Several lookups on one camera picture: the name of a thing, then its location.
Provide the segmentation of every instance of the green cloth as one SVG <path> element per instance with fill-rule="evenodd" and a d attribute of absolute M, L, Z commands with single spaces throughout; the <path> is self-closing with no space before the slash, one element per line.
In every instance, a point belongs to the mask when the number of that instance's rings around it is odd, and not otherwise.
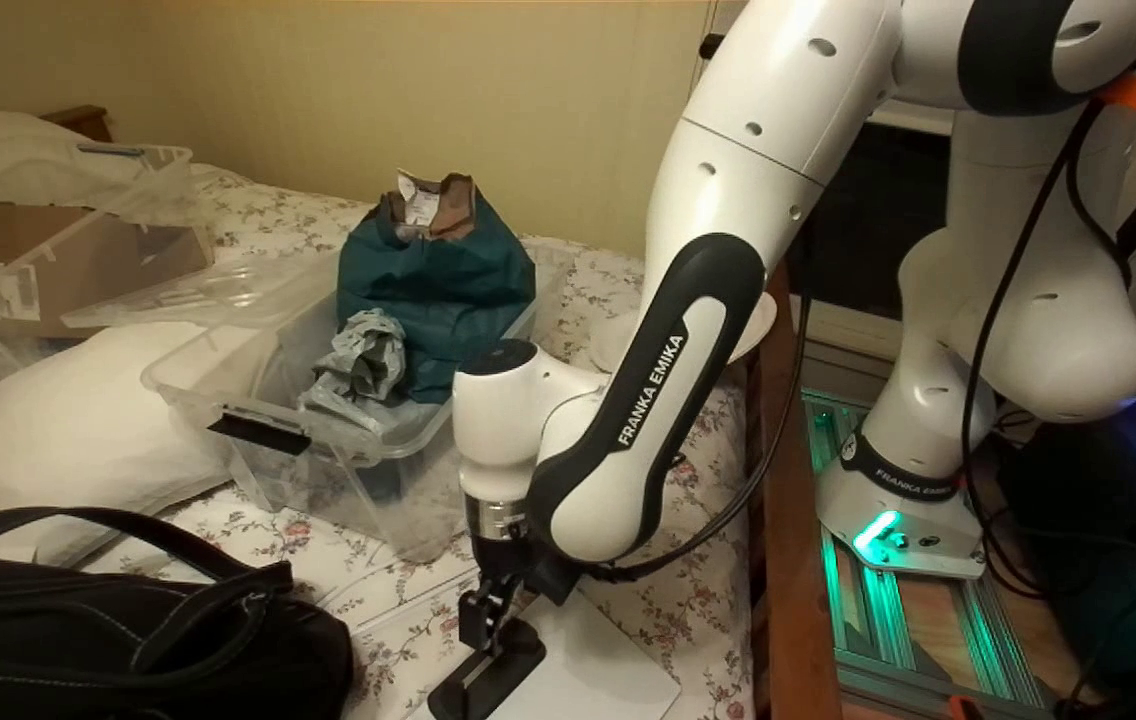
<path fill-rule="evenodd" d="M 439 404 L 464 357 L 490 351 L 538 299 L 538 263 L 516 232 L 478 193 L 464 242 L 399 242 L 371 207 L 339 249 L 336 327 L 384 308 L 409 332 L 406 395 Z"/>

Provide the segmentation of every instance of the wall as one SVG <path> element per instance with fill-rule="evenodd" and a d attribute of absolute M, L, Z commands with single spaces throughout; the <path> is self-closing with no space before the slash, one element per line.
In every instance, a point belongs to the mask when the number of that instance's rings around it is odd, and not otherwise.
<path fill-rule="evenodd" d="M 0 110 L 102 100 L 124 142 L 361 201 L 478 171 L 521 232 L 642 254 L 710 9 L 729 5 L 0 0 Z"/>

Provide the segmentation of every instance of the transparent box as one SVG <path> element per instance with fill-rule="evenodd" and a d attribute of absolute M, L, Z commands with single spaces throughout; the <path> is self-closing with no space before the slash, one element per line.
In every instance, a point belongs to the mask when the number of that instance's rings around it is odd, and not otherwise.
<path fill-rule="evenodd" d="M 189 162 L 91 142 L 0 162 L 0 345 L 80 341 L 69 311 L 208 269 Z"/>
<path fill-rule="evenodd" d="M 529 341 L 533 317 L 538 305 L 507 338 Z M 331 338 L 336 257 L 321 257 L 260 311 L 155 361 L 145 383 L 229 448 L 232 479 L 251 506 L 361 530 L 399 558 L 431 559 L 464 530 L 451 404 L 406 399 L 377 425 L 302 404 Z"/>

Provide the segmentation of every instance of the green light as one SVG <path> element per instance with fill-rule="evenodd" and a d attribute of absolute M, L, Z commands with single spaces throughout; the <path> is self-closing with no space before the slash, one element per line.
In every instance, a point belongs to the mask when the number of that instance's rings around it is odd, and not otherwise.
<path fill-rule="evenodd" d="M 871 543 L 899 522 L 899 511 L 879 511 L 865 534 L 855 534 L 855 558 L 871 558 Z"/>

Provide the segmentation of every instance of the white pillow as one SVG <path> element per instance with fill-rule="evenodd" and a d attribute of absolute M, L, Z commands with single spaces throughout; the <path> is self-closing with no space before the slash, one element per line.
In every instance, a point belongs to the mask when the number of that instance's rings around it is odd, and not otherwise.
<path fill-rule="evenodd" d="M 106 506 L 165 511 L 229 479 L 218 445 L 142 378 L 195 324 L 124 324 L 0 380 L 0 509 Z M 84 522 L 39 522 L 0 558 L 80 565 L 117 539 Z"/>

